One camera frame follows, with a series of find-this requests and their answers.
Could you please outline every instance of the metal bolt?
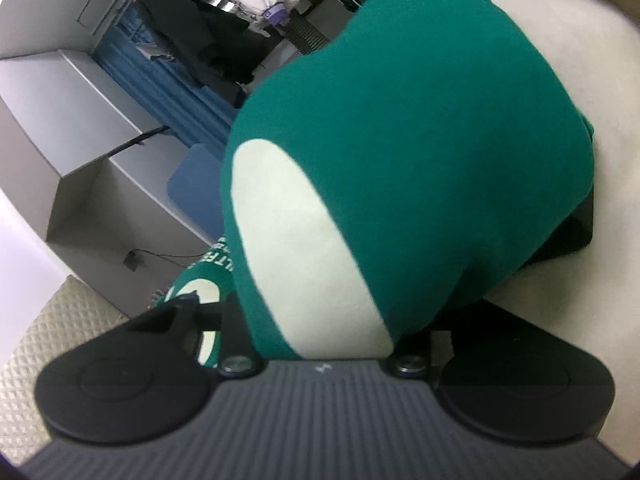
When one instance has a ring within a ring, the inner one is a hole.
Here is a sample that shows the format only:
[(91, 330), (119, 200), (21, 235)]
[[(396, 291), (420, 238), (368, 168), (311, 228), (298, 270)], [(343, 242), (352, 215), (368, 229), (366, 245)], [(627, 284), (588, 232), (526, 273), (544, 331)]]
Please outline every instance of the metal bolt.
[(403, 374), (418, 374), (427, 369), (427, 363), (419, 355), (403, 355), (396, 359), (396, 369)]
[(254, 367), (254, 362), (245, 355), (233, 355), (222, 361), (221, 368), (229, 374), (243, 374)]

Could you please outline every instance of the blue curtain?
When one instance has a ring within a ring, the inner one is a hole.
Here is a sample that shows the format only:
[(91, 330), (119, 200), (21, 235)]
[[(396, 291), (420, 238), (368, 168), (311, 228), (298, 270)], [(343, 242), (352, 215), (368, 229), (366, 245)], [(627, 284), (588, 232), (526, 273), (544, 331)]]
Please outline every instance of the blue curtain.
[(111, 26), (95, 49), (95, 62), (187, 147), (204, 144), (222, 160), (238, 112), (213, 90), (197, 88), (177, 61), (149, 61), (136, 43), (153, 43), (134, 7)]

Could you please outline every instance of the dark hanging garment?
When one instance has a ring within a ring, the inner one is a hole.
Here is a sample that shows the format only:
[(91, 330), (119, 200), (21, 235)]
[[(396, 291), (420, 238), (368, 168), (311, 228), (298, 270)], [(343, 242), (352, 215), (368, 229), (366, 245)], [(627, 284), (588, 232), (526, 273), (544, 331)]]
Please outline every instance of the dark hanging garment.
[(140, 17), (198, 82), (236, 108), (268, 54), (266, 38), (247, 30), (248, 23), (197, 0), (138, 0)]

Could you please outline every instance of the purple cuff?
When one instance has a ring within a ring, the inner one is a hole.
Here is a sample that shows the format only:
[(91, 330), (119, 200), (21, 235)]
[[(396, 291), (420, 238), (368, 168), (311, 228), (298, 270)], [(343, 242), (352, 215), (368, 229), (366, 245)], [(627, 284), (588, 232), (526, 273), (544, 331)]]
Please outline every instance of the purple cuff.
[(265, 10), (262, 15), (267, 19), (271, 25), (277, 25), (286, 17), (289, 16), (289, 11), (284, 4), (275, 4)]

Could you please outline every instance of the power cord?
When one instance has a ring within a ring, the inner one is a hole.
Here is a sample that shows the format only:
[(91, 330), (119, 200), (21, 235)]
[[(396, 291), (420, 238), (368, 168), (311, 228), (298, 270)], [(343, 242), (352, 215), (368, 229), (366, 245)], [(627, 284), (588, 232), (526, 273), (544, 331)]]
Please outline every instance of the power cord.
[(182, 269), (186, 269), (187, 266), (184, 266), (183, 264), (179, 264), (178, 262), (174, 262), (173, 260), (171, 260), (171, 258), (198, 258), (200, 256), (204, 256), (205, 254), (207, 254), (207, 253), (185, 254), (185, 255), (181, 255), (181, 254), (159, 254), (159, 253), (154, 253), (152, 251), (147, 251), (146, 249), (132, 249), (127, 253), (127, 256), (125, 256), (125, 258), (124, 258), (124, 264), (127, 267), (127, 269), (131, 270), (131, 272), (135, 272), (135, 270), (138, 268), (138, 266), (142, 263), (142, 261), (138, 257), (138, 253), (150, 254), (151, 256), (155, 256), (156, 258), (160, 258), (161, 260), (164, 260), (166, 262), (174, 264), (175, 266), (181, 267)]

